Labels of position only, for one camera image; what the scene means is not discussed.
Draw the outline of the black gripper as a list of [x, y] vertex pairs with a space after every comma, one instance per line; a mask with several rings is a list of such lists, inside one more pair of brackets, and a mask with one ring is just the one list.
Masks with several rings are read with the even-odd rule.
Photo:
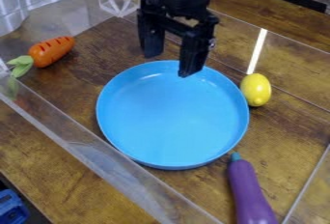
[[178, 54], [180, 77], [202, 68], [213, 46], [213, 27], [218, 19], [206, 10], [209, 0], [140, 0], [137, 37], [145, 58], [164, 52], [165, 32], [182, 37]]

